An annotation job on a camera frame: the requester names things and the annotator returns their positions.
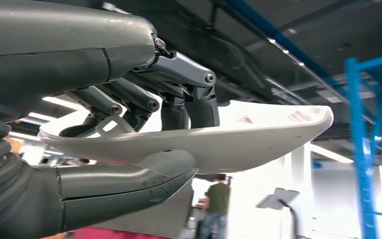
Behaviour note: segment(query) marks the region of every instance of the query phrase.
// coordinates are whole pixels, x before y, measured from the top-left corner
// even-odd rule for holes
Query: blue steel frame
[[[360,73],[371,68],[377,69],[382,67],[382,57],[376,58],[363,63],[358,63],[356,58],[350,58],[345,61],[346,72],[348,76],[348,93],[350,98],[351,121],[352,121],[352,139],[355,144],[356,168],[359,178],[360,195],[362,200],[361,213],[363,215],[363,224],[373,222],[374,218],[371,214],[374,204],[367,206],[368,200],[372,198],[372,186],[369,170],[371,169],[372,159],[375,157],[377,147],[381,141],[382,144],[382,85],[369,85],[367,82],[361,82]],[[373,125],[373,132],[370,143],[366,142],[366,128],[364,120],[359,116],[362,114],[363,102],[360,99],[360,85],[367,84],[369,89],[373,89],[376,95],[377,115]]]
[[[382,66],[382,58],[371,61],[358,63],[357,59],[351,58],[345,61],[346,71],[348,74],[349,89],[345,90],[340,87],[338,82],[331,77],[321,66],[316,64],[311,58],[303,53],[294,43],[283,36],[274,26],[259,15],[248,5],[245,0],[222,0],[223,4],[234,11],[235,14],[244,18],[250,25],[261,31],[266,37],[275,40],[283,49],[287,50],[299,62],[318,77],[320,77],[327,85],[333,87],[338,93],[347,97],[350,104],[350,113],[352,121],[352,138],[355,145],[355,169],[359,184],[360,198],[360,214],[362,216],[361,230],[363,239],[377,239],[377,224],[375,215],[382,213],[374,211],[372,172],[373,158],[377,153],[377,148],[382,140],[382,86],[380,84],[370,85],[360,78],[360,72],[371,67]],[[360,98],[361,84],[368,87],[376,94],[378,114],[375,116],[367,111],[363,106],[363,100]],[[373,136],[371,140],[366,138],[366,124],[363,116],[374,119]]]

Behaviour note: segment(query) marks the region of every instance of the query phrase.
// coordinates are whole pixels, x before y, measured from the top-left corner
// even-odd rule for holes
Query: metal screw
[[[154,43],[162,49],[166,49],[166,43],[162,41],[160,38],[154,39]]]
[[[153,110],[153,111],[157,111],[159,109],[159,102],[157,101],[154,101],[154,100],[149,100],[149,102],[147,103],[147,106]]]
[[[216,76],[212,73],[208,73],[205,77],[204,77],[204,82],[208,85],[208,86],[212,86],[214,85],[214,83],[216,83]]]
[[[118,115],[122,112],[122,108],[119,105],[111,105],[109,110],[114,115]]]

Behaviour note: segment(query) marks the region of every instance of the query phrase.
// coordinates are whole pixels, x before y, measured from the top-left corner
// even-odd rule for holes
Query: black stand
[[[298,191],[276,188],[273,194],[267,195],[256,205],[256,208],[264,209],[271,208],[282,210],[284,207],[289,208],[290,214],[292,215],[292,234],[295,239],[298,238],[298,217],[295,210],[289,205],[289,202],[295,199],[298,195]]]

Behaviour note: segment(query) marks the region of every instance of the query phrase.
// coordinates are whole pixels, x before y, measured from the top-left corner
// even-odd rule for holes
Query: person
[[[217,239],[226,238],[227,214],[230,187],[226,184],[226,174],[216,176],[217,183],[206,192],[204,209],[206,215],[201,225],[198,239],[208,239],[211,229],[217,224]]]

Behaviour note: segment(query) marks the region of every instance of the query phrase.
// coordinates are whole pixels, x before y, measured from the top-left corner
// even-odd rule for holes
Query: ceiling light
[[[42,114],[38,114],[38,113],[34,113],[34,112],[29,113],[28,116],[33,117],[33,118],[38,118],[41,120],[47,120],[47,121],[56,120],[55,117],[46,116],[46,115],[42,115]]]
[[[43,98],[42,100],[47,101],[47,102],[50,102],[50,103],[54,103],[54,104],[56,104],[56,105],[64,106],[64,107],[67,107],[67,108],[71,108],[71,109],[73,109],[73,110],[81,110],[81,109],[84,109],[84,107],[82,107],[82,106],[79,105],[79,104],[72,103],[72,102],[65,101],[65,100],[61,100],[61,99],[56,98],[56,97],[45,97],[45,98]]]
[[[46,153],[51,153],[51,154],[56,154],[56,155],[63,155],[64,153],[61,152],[56,152],[56,151],[50,151],[50,150],[45,150]]]
[[[14,136],[14,137],[19,137],[19,138],[26,138],[26,139],[31,139],[31,140],[35,140],[35,141],[40,141],[38,137],[33,136],[33,135],[29,135],[29,134],[9,132],[9,135]]]
[[[353,163],[354,161],[347,158],[347,157],[344,157],[340,154],[337,154],[335,152],[332,152],[330,150],[327,150],[323,147],[320,147],[320,146],[317,146],[317,145],[314,145],[312,143],[309,143],[309,149],[315,153],[318,153],[318,154],[321,154],[323,156],[326,156],[328,158],[331,158],[331,159],[334,159],[338,162],[341,162],[341,163]]]

